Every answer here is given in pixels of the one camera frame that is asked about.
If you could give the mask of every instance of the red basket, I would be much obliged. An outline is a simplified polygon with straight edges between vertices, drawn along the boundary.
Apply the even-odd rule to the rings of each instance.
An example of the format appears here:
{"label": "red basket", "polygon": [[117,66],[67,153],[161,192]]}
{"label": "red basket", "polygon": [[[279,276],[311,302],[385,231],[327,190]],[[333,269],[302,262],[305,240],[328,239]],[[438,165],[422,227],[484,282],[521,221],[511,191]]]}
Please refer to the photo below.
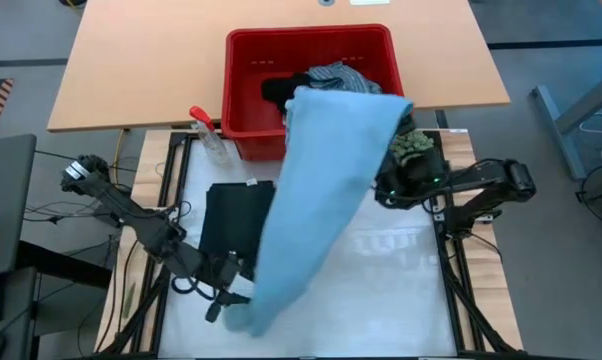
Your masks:
{"label": "red basket", "polygon": [[337,61],[403,96],[390,30],[383,25],[242,29],[228,35],[223,133],[236,143],[241,158],[281,160],[285,155],[282,115],[261,97],[261,83]]}

